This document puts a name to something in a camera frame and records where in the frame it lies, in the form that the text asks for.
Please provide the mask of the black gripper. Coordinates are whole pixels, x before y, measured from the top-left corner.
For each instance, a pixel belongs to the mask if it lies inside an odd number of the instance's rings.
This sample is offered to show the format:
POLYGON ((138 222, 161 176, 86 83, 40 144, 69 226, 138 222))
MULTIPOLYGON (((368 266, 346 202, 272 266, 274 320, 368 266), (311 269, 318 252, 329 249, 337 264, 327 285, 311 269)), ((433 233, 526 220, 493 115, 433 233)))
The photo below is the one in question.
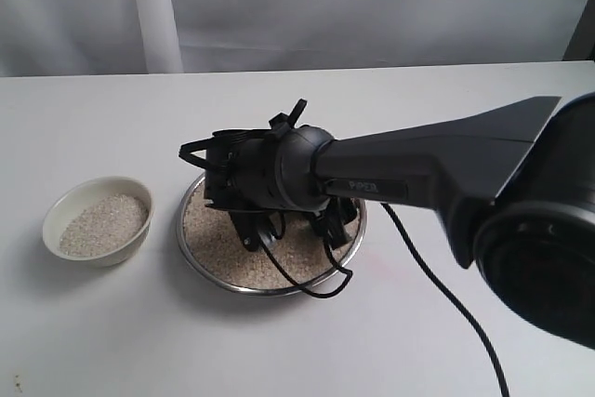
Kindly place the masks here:
MULTIPOLYGON (((249 252, 269 249, 284 237, 284 214, 260 212, 288 209, 277 184, 277 152, 287 125, 271 129, 225 129, 202 142, 205 151, 205 198, 217 210, 230 211, 231 223, 249 252)), ((311 228, 331 248, 350 241, 346 226, 358 209, 350 198, 331 198, 311 214, 311 228)))

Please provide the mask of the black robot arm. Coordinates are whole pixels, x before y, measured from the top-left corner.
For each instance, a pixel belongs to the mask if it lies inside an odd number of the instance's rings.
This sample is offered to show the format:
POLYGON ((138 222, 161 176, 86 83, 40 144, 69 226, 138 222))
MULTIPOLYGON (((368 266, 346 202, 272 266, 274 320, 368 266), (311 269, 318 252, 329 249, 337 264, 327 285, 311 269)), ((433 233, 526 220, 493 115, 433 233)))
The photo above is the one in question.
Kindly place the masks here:
POLYGON ((594 98, 533 97, 352 139, 276 117, 205 148, 225 211, 319 211, 334 197, 427 208, 456 263, 525 321, 594 344, 594 98))

